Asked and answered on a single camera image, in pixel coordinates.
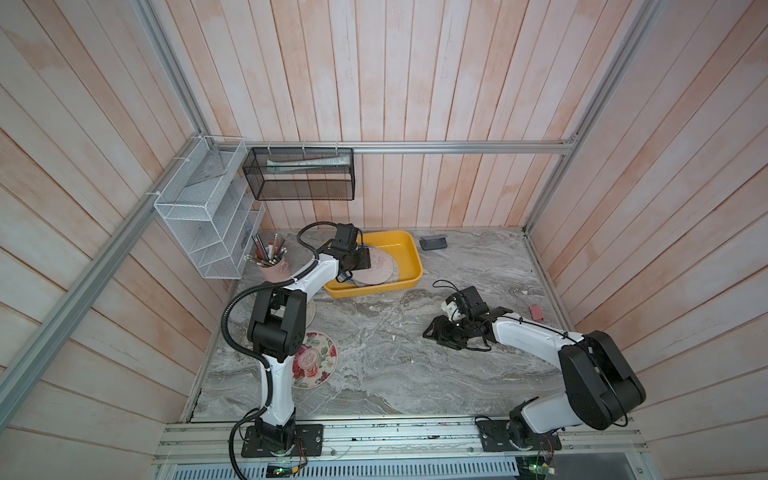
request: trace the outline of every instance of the black wire mesh basket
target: black wire mesh basket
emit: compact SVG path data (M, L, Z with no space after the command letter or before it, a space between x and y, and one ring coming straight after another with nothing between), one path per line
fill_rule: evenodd
M254 147L243 173L257 200L354 200L351 148Z

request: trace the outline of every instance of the floral plate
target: floral plate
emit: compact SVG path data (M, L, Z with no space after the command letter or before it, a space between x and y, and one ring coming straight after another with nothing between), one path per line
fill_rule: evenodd
M293 388L309 390L322 385L336 369L336 345L325 333L307 332L293 357Z

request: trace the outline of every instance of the pink eraser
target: pink eraser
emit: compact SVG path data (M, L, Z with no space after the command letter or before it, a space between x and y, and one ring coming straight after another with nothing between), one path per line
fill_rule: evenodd
M533 319L535 322L544 321L544 312L541 311L541 307L539 305L531 306L531 319Z

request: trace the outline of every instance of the white wire mesh organizer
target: white wire mesh organizer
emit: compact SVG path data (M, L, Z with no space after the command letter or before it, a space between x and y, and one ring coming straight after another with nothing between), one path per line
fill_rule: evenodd
M246 148L219 147L231 137L201 137L155 201L155 208L205 278L237 279L264 206L252 211L245 178L232 179Z
M201 137L184 164L154 202L163 218L212 220L237 168L243 163L243 139L233 150L222 150L219 142L231 137Z

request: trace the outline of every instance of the yellow tray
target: yellow tray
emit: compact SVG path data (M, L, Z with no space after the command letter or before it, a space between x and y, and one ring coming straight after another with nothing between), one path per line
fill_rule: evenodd
M331 280L325 288L333 298L370 295L372 293L392 292L414 287L424 274L422 259L416 249L416 242L408 232L390 230L386 232L365 233L363 241L371 247L378 247L392 255L400 269L399 282L374 286L355 286L352 283L339 283Z

